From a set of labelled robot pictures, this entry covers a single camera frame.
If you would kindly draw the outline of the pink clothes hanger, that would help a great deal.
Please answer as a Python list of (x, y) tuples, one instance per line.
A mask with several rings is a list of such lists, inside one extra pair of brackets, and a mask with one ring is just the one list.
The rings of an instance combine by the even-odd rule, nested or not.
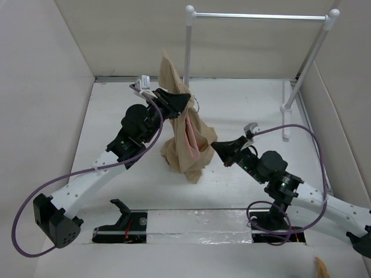
[(195, 138), (194, 130), (192, 128), (192, 123), (189, 116), (185, 117), (187, 132), (185, 133), (185, 142), (187, 143), (188, 150), (191, 157), (197, 161), (200, 158), (200, 151), (197, 145), (197, 140)]

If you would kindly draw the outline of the beige t shirt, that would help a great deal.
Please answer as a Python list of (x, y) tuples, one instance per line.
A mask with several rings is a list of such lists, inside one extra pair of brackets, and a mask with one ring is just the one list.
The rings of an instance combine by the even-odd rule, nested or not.
[(158, 83), (169, 93), (181, 96), (188, 93), (191, 96), (182, 114), (170, 121), (174, 137), (164, 143), (161, 155), (173, 171), (183, 173), (189, 182), (196, 184), (202, 170), (213, 158), (211, 143), (217, 141), (217, 134), (194, 109), (194, 96), (181, 80), (166, 51), (163, 51)]

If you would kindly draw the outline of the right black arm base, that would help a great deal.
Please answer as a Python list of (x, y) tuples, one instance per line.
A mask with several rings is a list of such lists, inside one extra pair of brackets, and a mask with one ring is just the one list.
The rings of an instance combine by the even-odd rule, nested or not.
[(305, 243), (301, 227), (293, 226), (287, 219), (287, 206), (274, 201), (255, 201), (246, 209), (247, 226), (252, 231), (253, 243), (282, 246), (285, 243)]

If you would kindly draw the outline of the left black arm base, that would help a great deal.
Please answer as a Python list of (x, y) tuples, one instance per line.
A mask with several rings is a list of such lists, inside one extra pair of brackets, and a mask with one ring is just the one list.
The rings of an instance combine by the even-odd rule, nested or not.
[(148, 210), (131, 210), (119, 199), (110, 200), (121, 216), (113, 225), (93, 230), (92, 242), (97, 244), (143, 244), (147, 242)]

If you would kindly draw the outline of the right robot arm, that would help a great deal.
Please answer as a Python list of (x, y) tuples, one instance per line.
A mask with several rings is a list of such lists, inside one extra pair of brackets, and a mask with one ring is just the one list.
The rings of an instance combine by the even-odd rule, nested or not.
[(293, 224), (287, 213), (294, 205), (318, 214), (318, 218), (306, 227), (310, 229), (322, 218), (327, 218), (343, 228), (344, 234), (353, 249), (370, 257), (370, 210), (346, 203), (325, 192), (320, 192), (304, 182), (300, 177), (286, 171), (287, 162), (275, 151), (267, 151), (257, 156), (254, 147), (246, 146), (247, 139), (240, 137), (234, 141), (213, 142), (212, 148), (226, 167), (237, 164), (273, 198), (267, 213), (253, 220), (253, 227), (269, 236), (289, 235)]

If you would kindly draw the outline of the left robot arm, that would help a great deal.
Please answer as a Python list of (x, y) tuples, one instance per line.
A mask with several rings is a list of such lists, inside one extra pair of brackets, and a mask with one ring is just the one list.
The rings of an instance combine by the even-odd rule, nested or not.
[(36, 224), (53, 243), (64, 248), (81, 231), (78, 211), (113, 178), (129, 170), (158, 139), (167, 119), (178, 118), (190, 101), (190, 94), (172, 94), (158, 88), (142, 91), (146, 104), (133, 104), (121, 120), (121, 129), (92, 167), (59, 190), (33, 201)]

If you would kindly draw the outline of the tan object at edge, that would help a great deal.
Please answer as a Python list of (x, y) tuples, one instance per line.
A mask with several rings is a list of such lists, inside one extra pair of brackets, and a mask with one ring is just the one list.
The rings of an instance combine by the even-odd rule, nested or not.
[(315, 258), (315, 262), (317, 265), (317, 278), (330, 278), (325, 263), (319, 257)]

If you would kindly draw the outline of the white metal clothes rack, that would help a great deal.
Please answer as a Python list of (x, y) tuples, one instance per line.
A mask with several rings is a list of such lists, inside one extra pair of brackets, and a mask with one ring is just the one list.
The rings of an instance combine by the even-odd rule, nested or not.
[(294, 101), (327, 35), (340, 17), (336, 7), (324, 14), (196, 11), (185, 7), (183, 82), (190, 84), (192, 30), (199, 37), (196, 57), (221, 66), (214, 78), (281, 79), (274, 111), (281, 125), (293, 123)]

